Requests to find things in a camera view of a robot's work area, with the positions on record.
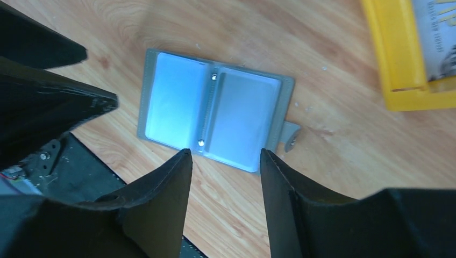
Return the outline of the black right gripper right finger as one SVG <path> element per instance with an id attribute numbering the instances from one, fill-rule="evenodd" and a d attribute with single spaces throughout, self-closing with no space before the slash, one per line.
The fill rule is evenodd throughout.
<path id="1" fill-rule="evenodd" d="M 386 188 L 354 199 L 263 149 L 272 257 L 455 257 L 455 191 Z"/>

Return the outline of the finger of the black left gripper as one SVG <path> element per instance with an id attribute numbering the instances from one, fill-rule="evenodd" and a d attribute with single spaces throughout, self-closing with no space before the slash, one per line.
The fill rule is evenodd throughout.
<path id="1" fill-rule="evenodd" d="M 80 63 L 88 55 L 82 45 L 1 2 L 1 57 L 51 69 Z"/>
<path id="2" fill-rule="evenodd" d="M 1 169 L 117 107 L 114 93 L 1 58 Z"/>

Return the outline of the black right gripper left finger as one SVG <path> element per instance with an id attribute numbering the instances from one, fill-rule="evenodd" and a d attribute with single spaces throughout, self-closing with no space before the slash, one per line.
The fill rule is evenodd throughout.
<path id="1" fill-rule="evenodd" d="M 183 149 L 98 198 L 1 196 L 1 257 L 178 257 L 193 170 Z"/>

